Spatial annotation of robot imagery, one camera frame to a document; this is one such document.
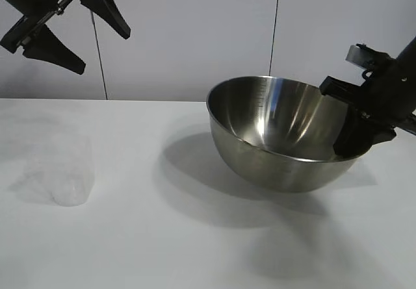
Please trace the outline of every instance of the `metal bowl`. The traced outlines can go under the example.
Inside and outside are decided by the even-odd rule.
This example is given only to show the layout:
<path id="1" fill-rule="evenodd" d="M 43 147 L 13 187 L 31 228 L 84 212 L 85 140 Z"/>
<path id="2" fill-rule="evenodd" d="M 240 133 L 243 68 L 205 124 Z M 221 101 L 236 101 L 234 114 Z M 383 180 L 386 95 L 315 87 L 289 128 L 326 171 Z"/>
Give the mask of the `metal bowl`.
<path id="1" fill-rule="evenodd" d="M 363 154 L 334 153 L 347 105 L 302 82 L 231 79 L 211 90 L 207 107 L 214 142 L 226 164 L 265 188 L 315 190 L 338 178 Z"/>

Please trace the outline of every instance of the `white table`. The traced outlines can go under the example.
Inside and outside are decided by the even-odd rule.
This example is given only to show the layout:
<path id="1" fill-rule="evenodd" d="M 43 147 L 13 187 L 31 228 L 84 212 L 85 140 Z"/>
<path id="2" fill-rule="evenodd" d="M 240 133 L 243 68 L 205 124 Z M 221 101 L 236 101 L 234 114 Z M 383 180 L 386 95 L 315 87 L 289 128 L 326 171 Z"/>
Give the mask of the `white table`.
<path id="1" fill-rule="evenodd" d="M 415 288 L 416 137 L 283 195 L 234 175 L 208 121 L 203 103 L 0 100 L 0 288 Z M 22 182 L 60 132 L 92 141 L 79 207 Z"/>

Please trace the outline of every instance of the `bowl rim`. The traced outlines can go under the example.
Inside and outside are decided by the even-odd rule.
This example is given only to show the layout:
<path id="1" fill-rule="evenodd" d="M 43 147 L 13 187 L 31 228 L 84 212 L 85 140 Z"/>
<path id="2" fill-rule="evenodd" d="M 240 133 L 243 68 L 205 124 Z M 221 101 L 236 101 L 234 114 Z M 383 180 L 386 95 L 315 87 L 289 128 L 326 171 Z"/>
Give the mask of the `bowl rim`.
<path id="1" fill-rule="evenodd" d="M 213 111 L 211 110 L 211 107 L 209 106 L 209 99 L 211 97 L 211 94 L 214 92 L 214 90 L 217 89 L 219 86 L 221 86 L 221 85 L 223 85 L 223 84 L 225 84 L 227 82 L 230 82 L 230 81 L 236 81 L 238 79 L 247 79 L 247 78 L 256 78 L 256 79 L 263 78 L 263 79 L 271 79 L 271 80 L 281 79 L 283 81 L 294 81 L 294 82 L 302 83 L 302 84 L 305 84 L 305 85 L 310 86 L 312 88 L 318 89 L 316 86 L 313 86 L 312 84 L 304 83 L 302 81 L 297 81 L 297 80 L 288 79 L 288 78 L 281 78 L 281 77 L 272 77 L 272 76 L 243 76 L 243 77 L 231 78 L 231 79 L 228 79 L 228 80 L 225 80 L 225 81 L 222 81 L 222 82 L 218 83 L 216 86 L 214 86 L 209 91 L 209 93 L 207 95 L 206 102 L 205 102 L 205 104 L 207 106 L 207 110 L 209 112 L 209 115 L 211 116 L 211 119 L 213 119 L 216 122 L 217 125 L 219 125 L 228 134 L 230 134 L 233 137 L 235 137 L 238 141 L 240 141 L 240 142 L 242 142 L 244 144 L 247 144 L 247 145 L 249 145 L 251 147 L 254 147 L 254 148 L 256 148 L 256 149 L 258 149 L 260 151 L 264 151 L 266 153 L 269 153 L 271 155 L 278 155 L 278 156 L 281 156 L 281 157 L 285 157 L 285 158 L 292 159 L 292 160 L 295 160 L 295 161 L 300 161 L 300 162 L 316 162 L 316 163 L 346 162 L 346 161 L 350 161 L 350 160 L 357 159 L 357 158 L 363 156 L 365 153 L 367 153 L 369 151 L 369 149 L 368 149 L 364 153 L 360 153 L 358 155 L 354 155 L 354 156 L 346 157 L 346 158 L 341 157 L 341 158 L 337 158 L 337 159 L 333 159 L 333 160 L 310 159 L 310 158 L 302 158 L 302 157 L 294 157 L 294 156 L 290 156 L 290 155 L 285 155 L 285 154 L 282 154 L 282 153 L 277 153 L 275 151 L 269 151 L 268 149 L 263 149 L 263 148 L 261 148 L 261 147 L 259 147 L 257 145 L 254 145 L 254 144 L 251 144 L 250 142 L 247 142 L 246 140 L 243 140 L 242 138 L 239 138 L 231 130 L 227 129 L 225 126 L 223 126 L 217 120 L 217 118 L 215 117 Z"/>

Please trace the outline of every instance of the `black robotic arm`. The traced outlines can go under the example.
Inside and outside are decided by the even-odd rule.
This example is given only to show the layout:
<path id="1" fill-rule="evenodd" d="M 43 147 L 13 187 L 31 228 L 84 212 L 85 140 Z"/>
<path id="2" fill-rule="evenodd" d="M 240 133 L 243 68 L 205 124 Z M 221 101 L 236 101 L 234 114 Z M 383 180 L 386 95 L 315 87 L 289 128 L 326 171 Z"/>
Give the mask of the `black robotic arm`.
<path id="1" fill-rule="evenodd" d="M 11 28 L 0 45 L 11 53 L 24 48 L 28 58 L 44 60 L 78 74 L 85 70 L 85 63 L 72 53 L 47 28 L 46 22 L 54 15 L 63 14 L 73 0 L 6 0 L 17 8 L 23 17 Z M 81 0 L 81 4 L 103 18 L 120 36 L 130 37 L 130 28 L 120 14 L 114 0 Z"/>
<path id="2" fill-rule="evenodd" d="M 335 152 L 344 156 L 362 153 L 392 140 L 395 127 L 416 135 L 416 38 L 396 59 L 357 44 L 351 46 L 346 60 L 365 70 L 361 86 L 333 77 L 320 85 L 322 94 L 348 104 Z"/>

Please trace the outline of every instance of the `transparent plastic cup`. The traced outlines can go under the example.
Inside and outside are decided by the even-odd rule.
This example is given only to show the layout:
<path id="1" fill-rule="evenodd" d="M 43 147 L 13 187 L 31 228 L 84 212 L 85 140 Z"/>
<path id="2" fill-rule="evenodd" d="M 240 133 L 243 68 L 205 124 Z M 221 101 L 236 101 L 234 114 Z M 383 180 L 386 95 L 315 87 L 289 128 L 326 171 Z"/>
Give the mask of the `transparent plastic cup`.
<path id="1" fill-rule="evenodd" d="M 90 139 L 59 134 L 36 144 L 27 166 L 34 186 L 40 187 L 58 205 L 72 207 L 88 200 L 94 185 Z"/>

